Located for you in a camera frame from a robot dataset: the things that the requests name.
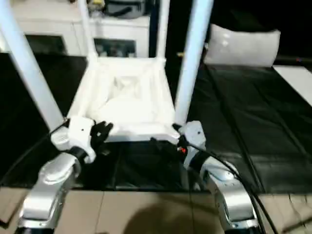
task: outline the black table surface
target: black table surface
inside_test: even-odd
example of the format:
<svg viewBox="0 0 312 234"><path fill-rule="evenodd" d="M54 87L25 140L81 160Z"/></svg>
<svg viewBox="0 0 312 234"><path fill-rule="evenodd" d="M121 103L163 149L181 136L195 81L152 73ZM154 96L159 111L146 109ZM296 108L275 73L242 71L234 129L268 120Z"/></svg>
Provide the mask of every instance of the black table surface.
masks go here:
<svg viewBox="0 0 312 234"><path fill-rule="evenodd" d="M36 56L64 115L86 68L85 58ZM4 186L31 187L57 155L48 129L9 56L0 54ZM166 73L175 96L180 62ZM259 193L312 192L312 108L271 68L201 65L188 120L200 120L206 146L234 164ZM76 183L86 190L179 191L181 166L149 142L107 144ZM189 175L193 189L193 177Z"/></svg>

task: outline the white metal frame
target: white metal frame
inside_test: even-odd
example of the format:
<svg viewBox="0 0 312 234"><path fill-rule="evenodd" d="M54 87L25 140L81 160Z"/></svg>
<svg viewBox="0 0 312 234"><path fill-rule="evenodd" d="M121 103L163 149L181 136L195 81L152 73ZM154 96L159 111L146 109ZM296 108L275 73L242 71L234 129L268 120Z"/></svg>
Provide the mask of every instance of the white metal frame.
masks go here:
<svg viewBox="0 0 312 234"><path fill-rule="evenodd" d="M185 58L175 103L175 120L178 124L184 124L186 122L212 5L213 0L195 0L193 3ZM161 0L160 6L157 57L164 58L170 0ZM83 29L87 37L87 59L91 62L97 59L97 53L91 36L85 0L79 0L79 7L82 15ZM13 63L19 71L19 75L23 79L28 92L31 94L49 129L55 129L63 122L63 116L39 69L23 32L19 29L13 17L9 0L0 0L0 29L10 48Z"/></svg>

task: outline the white cabinet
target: white cabinet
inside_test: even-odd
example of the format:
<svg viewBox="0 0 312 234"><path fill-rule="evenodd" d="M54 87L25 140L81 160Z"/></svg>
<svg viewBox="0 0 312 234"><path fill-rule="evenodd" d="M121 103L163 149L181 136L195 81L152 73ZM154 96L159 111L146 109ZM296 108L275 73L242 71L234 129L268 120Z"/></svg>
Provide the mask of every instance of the white cabinet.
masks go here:
<svg viewBox="0 0 312 234"><path fill-rule="evenodd" d="M81 55L81 50L72 23L19 20L19 26L25 35L59 36L62 38L66 54L73 56Z"/></svg>
<svg viewBox="0 0 312 234"><path fill-rule="evenodd" d="M66 0L15 0L12 8L25 35L61 37L65 54L86 56L87 49L77 3L70 4ZM90 19L90 23L94 38L133 41L137 57L149 56L149 16L137 19L105 17ZM5 44L2 46L0 38L0 50L1 47L5 47Z"/></svg>
<svg viewBox="0 0 312 234"><path fill-rule="evenodd" d="M97 39L120 39L134 41L136 56L147 58L149 56L149 20L150 17L138 19L98 19L91 20L91 33ZM82 55L87 54L87 47L81 23L74 23L77 40Z"/></svg>

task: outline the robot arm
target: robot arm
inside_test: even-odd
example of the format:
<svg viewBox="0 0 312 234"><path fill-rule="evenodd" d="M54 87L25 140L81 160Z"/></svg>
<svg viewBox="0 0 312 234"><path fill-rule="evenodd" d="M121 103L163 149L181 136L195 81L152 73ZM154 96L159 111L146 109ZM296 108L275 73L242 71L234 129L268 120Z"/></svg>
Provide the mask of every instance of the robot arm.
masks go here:
<svg viewBox="0 0 312 234"><path fill-rule="evenodd" d="M261 233L253 203L243 184L224 164L189 146L205 149L206 138L200 122L188 122L178 131L183 136L180 139L184 139L180 144L187 148L183 165L187 170L195 170L214 196L223 230L227 234ZM226 164L238 173L232 164Z"/></svg>
<svg viewBox="0 0 312 234"><path fill-rule="evenodd" d="M111 129L112 124L105 122L94 125L90 119L71 119L69 149L41 168L36 184L24 200L17 234L54 233L68 191L85 165L94 161L94 149L104 142Z"/></svg>
<svg viewBox="0 0 312 234"><path fill-rule="evenodd" d="M90 126L86 119L73 119L68 134L72 137L71 147L41 168L37 183L24 201L17 234L54 233L68 191L74 186L85 164L93 162L93 149L104 142L111 128L111 124ZM182 151L184 167L195 170L206 182L215 197L225 233L262 234L253 203L243 184L228 167L185 144L188 142L200 148L205 147L206 138L200 122L189 122L178 131L181 134L180 141L178 145L171 145L179 154Z"/></svg>

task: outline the wooden floor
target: wooden floor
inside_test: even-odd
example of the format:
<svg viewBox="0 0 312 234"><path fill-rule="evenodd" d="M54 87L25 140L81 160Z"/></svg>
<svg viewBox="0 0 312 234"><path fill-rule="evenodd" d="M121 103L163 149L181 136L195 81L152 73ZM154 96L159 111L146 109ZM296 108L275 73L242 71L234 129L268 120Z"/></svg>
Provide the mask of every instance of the wooden floor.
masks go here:
<svg viewBox="0 0 312 234"><path fill-rule="evenodd" d="M0 190L0 218L13 234L27 190ZM284 228L312 216L312 195L261 197L275 225ZM71 191L56 234L223 234L214 199L208 194ZM292 234L312 233L312 224Z"/></svg>

